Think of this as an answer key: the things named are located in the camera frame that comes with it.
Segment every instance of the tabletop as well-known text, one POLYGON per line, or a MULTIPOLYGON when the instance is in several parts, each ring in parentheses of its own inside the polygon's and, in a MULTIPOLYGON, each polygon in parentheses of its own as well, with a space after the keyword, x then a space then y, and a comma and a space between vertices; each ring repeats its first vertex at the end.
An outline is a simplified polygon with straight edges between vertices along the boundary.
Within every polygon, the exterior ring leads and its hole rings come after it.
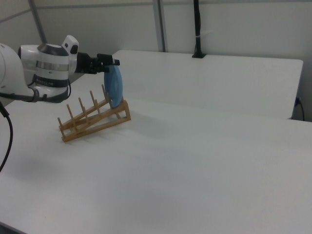
POLYGON ((303 61, 121 50, 127 97, 291 118, 303 61))
POLYGON ((310 123, 128 97, 125 81, 132 120, 63 143, 65 104, 80 113, 102 83, 84 75, 61 104, 7 106, 1 222, 29 234, 312 231, 310 123))

